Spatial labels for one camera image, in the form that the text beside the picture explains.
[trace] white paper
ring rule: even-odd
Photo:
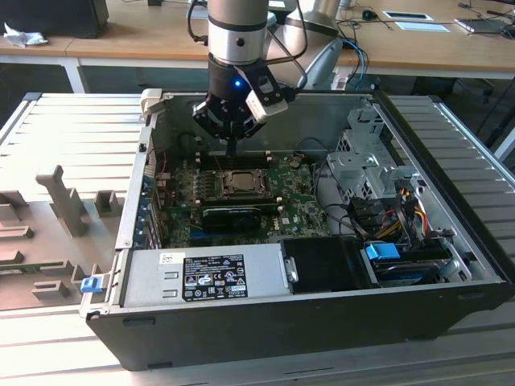
[[[441,24],[395,22],[404,31],[450,32]]]
[[[48,40],[46,40],[39,32],[16,31],[9,28],[5,23],[4,27],[6,28],[6,33],[3,34],[3,37],[14,46],[25,48],[25,46],[48,43]]]
[[[270,0],[268,2],[268,5],[269,6],[274,6],[276,8],[286,8],[286,6],[284,5],[284,2],[277,2],[275,0]]]

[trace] motherboard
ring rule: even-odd
[[[168,248],[329,235],[310,163],[298,155],[184,159],[162,185]]]

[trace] desk leg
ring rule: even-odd
[[[66,70],[68,80],[70,81],[74,93],[89,92],[86,78],[77,58],[61,58],[60,64]]]
[[[515,149],[515,127],[493,155],[495,155],[499,161],[504,162],[513,149]]]

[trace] computer case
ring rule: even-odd
[[[0,0],[0,25],[46,36],[97,38],[109,18],[105,0]]]

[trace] headphones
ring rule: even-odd
[[[377,18],[377,14],[373,10],[364,10],[361,18],[367,22]]]

